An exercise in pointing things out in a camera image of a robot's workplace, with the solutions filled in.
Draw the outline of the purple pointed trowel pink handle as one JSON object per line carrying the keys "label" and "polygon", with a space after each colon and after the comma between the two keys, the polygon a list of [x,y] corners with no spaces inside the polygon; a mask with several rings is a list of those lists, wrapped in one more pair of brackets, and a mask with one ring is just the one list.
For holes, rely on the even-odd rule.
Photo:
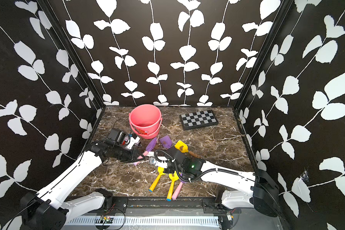
{"label": "purple pointed trowel pink handle", "polygon": [[146,146],[146,149],[145,151],[142,153],[144,156],[146,156],[146,154],[149,152],[149,151],[152,151],[154,149],[154,147],[156,146],[157,144],[157,137],[155,137],[154,139],[152,139],[150,141],[150,143]]}

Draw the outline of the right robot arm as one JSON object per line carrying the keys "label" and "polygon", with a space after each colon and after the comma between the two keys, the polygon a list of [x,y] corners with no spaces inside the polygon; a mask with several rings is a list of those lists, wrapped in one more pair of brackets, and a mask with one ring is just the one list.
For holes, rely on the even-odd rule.
{"label": "right robot arm", "polygon": [[226,187],[220,204],[227,209],[254,208],[269,217],[281,215],[279,186],[264,170],[242,172],[221,167],[201,158],[188,157],[175,147],[157,149],[154,157],[182,182],[203,181]]}

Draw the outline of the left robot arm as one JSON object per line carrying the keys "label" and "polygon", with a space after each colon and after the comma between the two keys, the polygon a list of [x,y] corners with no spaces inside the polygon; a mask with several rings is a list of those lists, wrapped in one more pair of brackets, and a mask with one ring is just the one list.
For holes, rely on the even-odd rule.
{"label": "left robot arm", "polygon": [[113,128],[106,138],[89,143],[75,163],[53,182],[36,194],[23,196],[21,211],[13,219],[20,219],[32,230],[60,230],[65,223],[90,211],[114,210],[113,194],[103,188],[71,201],[66,198],[91,171],[109,158],[125,163],[143,160],[145,157],[139,145],[138,135]]}

